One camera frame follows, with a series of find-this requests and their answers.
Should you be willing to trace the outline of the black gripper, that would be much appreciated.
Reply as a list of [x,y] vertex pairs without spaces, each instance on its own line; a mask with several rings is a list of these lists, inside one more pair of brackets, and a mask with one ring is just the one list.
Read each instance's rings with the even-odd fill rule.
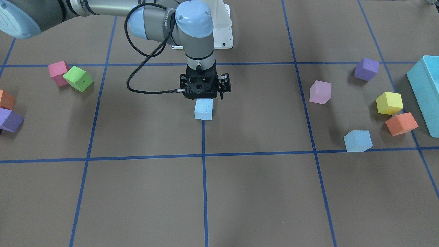
[[186,66],[186,73],[180,75],[180,88],[187,99],[214,99],[218,94],[218,74],[216,64],[201,70]]

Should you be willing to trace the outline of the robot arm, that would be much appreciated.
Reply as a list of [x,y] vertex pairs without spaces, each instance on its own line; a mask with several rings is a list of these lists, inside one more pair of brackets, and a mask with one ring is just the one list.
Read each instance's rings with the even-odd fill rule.
[[[17,39],[39,36],[76,17],[124,19],[130,46],[144,56],[128,76],[126,87],[139,94],[182,93],[188,99],[214,99],[231,91],[229,75],[218,75],[214,23],[202,0],[2,0],[1,31]],[[166,45],[182,46],[186,71],[180,87],[164,91],[134,89],[131,80]]]

